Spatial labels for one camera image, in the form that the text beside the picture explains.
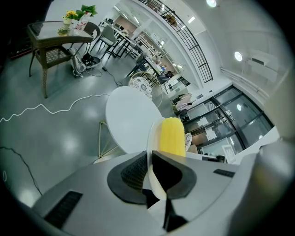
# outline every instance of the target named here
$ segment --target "glass wall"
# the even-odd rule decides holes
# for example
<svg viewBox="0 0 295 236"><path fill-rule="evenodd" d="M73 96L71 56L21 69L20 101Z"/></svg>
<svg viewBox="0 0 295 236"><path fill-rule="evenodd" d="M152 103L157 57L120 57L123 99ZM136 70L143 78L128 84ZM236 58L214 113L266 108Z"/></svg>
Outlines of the glass wall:
<svg viewBox="0 0 295 236"><path fill-rule="evenodd" d="M228 156L256 143L273 124L243 92L231 86L188 110L185 132L200 154Z"/></svg>

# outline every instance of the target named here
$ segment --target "balcony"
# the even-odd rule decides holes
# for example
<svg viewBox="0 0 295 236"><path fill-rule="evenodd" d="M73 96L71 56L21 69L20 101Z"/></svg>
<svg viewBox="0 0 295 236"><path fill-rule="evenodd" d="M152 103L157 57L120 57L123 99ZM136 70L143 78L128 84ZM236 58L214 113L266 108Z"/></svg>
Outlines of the balcony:
<svg viewBox="0 0 295 236"><path fill-rule="evenodd" d="M210 70L210 66L206 60L206 57L195 39L192 32L188 29L185 23L179 18L174 10L164 5L159 0L138 0L151 8L155 13L160 15L180 37L191 53L201 75L201 79L204 83L213 80L213 76Z"/></svg>

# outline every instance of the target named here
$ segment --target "yellow flower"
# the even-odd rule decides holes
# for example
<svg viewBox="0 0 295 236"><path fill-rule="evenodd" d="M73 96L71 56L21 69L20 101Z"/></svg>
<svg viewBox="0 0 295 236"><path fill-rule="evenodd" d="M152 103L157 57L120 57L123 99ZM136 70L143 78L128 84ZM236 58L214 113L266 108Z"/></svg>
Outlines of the yellow flower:
<svg viewBox="0 0 295 236"><path fill-rule="evenodd" d="M67 14L71 14L71 15L75 15L75 16L77 16L77 14L76 14L75 11L67 11Z"/></svg>

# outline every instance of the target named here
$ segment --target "yellow corn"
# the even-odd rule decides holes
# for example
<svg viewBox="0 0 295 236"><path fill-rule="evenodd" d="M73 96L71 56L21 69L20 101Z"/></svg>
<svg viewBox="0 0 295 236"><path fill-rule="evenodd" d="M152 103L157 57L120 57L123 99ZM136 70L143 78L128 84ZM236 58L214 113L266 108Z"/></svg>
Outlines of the yellow corn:
<svg viewBox="0 0 295 236"><path fill-rule="evenodd" d="M185 157L185 135L178 118L167 118L162 122L160 151Z"/></svg>

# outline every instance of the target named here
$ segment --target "flower pot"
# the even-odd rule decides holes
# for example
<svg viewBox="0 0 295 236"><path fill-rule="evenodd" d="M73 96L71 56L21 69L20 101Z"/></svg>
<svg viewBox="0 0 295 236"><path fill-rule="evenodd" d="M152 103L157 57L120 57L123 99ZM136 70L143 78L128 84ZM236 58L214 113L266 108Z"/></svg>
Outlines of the flower pot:
<svg viewBox="0 0 295 236"><path fill-rule="evenodd" d="M64 18L64 24L71 24L71 23L72 23L72 19Z"/></svg>

